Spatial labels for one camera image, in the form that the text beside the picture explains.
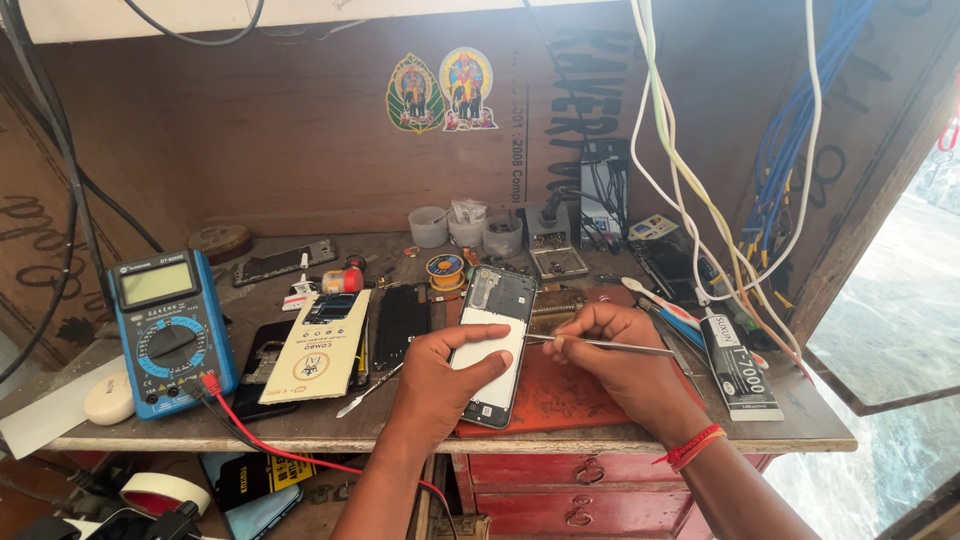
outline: wooden workbench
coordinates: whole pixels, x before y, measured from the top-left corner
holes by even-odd
[[[275,237],[259,240],[252,255],[266,256],[318,239],[315,236]],[[313,268],[320,275],[326,269],[340,267],[343,256],[359,254],[376,258],[370,262],[368,275],[375,276],[395,266],[393,280],[422,282],[424,265],[429,257],[440,253],[457,253],[450,244],[423,250],[416,258],[403,255],[403,248],[413,245],[409,233],[362,233],[334,236],[340,259]],[[394,262],[388,256],[399,259]],[[641,270],[633,258],[623,253],[618,257],[606,253],[585,253],[590,274],[613,272],[638,276]],[[511,262],[517,267],[530,265],[521,254]],[[231,263],[214,268],[229,269]],[[293,319],[295,311],[281,311],[280,303],[290,283],[298,276],[273,278],[265,282],[233,288],[229,276],[218,281],[218,293],[224,314],[233,319],[228,326],[230,345],[238,368],[242,370],[253,335],[265,324]],[[590,287],[592,279],[565,282],[569,286]],[[371,328],[376,328],[376,313],[382,291],[374,292],[370,309]],[[434,305],[434,329],[444,324],[444,306]],[[59,374],[37,374],[29,384],[0,402],[4,417],[59,387],[78,375],[122,354],[120,341],[100,339],[78,356]],[[784,422],[732,422],[719,391],[706,368],[690,361],[694,379],[704,394],[707,413],[720,424],[733,444],[744,454],[785,454],[791,452],[851,452],[856,441],[850,431],[804,379],[800,370],[786,357],[771,356],[767,374],[786,417]],[[396,392],[396,378],[373,392],[359,407],[343,419],[334,415],[349,403],[353,395],[337,399],[303,402],[292,414],[251,423],[251,429],[264,441],[287,451],[297,452],[369,452],[376,436],[383,429]],[[194,408],[158,420],[143,422],[132,417],[110,427],[84,423],[54,440],[52,450],[101,451],[245,451],[248,448],[232,438],[202,408]],[[443,453],[483,454],[652,454],[662,452],[660,444],[646,430],[636,425],[607,426],[581,430],[557,430],[480,439],[448,438],[439,448]]]

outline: multimeter dial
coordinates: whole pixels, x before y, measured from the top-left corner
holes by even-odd
[[[172,378],[200,365],[209,348],[204,325],[189,317],[167,317],[140,335],[136,359],[145,372]]]

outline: red cabinet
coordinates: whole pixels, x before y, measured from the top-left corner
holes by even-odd
[[[653,454],[453,454],[468,515],[493,538],[712,537],[684,479]],[[760,472],[771,455],[746,455]]]
[[[650,454],[472,454],[470,477],[481,484],[573,484],[684,481]]]
[[[670,532],[686,493],[483,493],[477,512],[492,517],[491,534]]]

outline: screw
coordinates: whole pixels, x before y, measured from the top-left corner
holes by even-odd
[[[550,313],[563,313],[565,311],[579,311],[581,307],[584,306],[583,302],[579,300],[576,304],[567,304],[565,306],[552,306],[552,307],[534,307],[532,315],[548,315]]]

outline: blue multimeter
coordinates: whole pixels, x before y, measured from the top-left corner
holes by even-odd
[[[127,371],[144,420],[196,405],[182,386],[215,373],[225,394],[239,378],[204,254],[181,250],[109,272]]]

